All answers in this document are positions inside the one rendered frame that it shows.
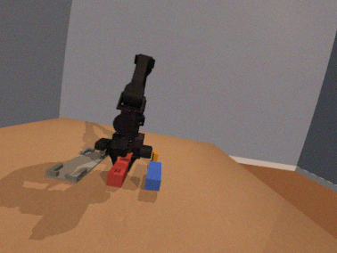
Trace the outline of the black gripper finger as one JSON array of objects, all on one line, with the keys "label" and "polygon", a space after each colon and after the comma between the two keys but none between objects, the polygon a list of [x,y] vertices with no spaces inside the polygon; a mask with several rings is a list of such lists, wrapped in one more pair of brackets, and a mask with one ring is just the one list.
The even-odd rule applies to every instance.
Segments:
[{"label": "black gripper finger", "polygon": [[118,161],[118,157],[112,157],[110,152],[105,152],[105,154],[108,154],[111,157],[112,164],[114,165],[116,161]]},{"label": "black gripper finger", "polygon": [[128,172],[129,172],[129,169],[132,167],[133,163],[136,161],[136,159],[140,159],[140,158],[141,157],[133,156],[132,154],[129,165],[128,165]]}]

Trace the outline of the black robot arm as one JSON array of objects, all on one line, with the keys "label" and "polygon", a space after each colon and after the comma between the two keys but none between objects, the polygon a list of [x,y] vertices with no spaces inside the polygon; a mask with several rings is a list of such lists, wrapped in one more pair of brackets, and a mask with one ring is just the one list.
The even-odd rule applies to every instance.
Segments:
[{"label": "black robot arm", "polygon": [[111,140],[112,157],[125,158],[127,153],[134,152],[135,141],[129,140],[129,134],[136,130],[136,137],[138,137],[139,127],[144,125],[145,117],[143,114],[146,104],[144,88],[154,63],[155,60],[151,56],[136,55],[134,76],[121,93],[117,106],[117,109],[121,112],[113,121],[116,132],[125,137],[120,137],[117,133],[114,134]]}]

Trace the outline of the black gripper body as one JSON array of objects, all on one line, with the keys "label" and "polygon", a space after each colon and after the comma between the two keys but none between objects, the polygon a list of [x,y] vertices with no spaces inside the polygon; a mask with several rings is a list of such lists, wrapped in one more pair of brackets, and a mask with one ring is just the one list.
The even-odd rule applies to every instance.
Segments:
[{"label": "black gripper body", "polygon": [[[124,135],[118,134],[120,137],[125,137]],[[134,141],[136,137],[136,130],[133,130],[129,134],[129,140]],[[101,138],[97,142],[95,142],[95,150],[97,151],[105,151],[106,152],[111,152],[111,140],[112,139],[107,139],[107,138]],[[152,146],[148,145],[142,145],[140,147],[134,147],[134,152],[133,156],[145,158],[145,159],[150,159],[152,156]]]}]

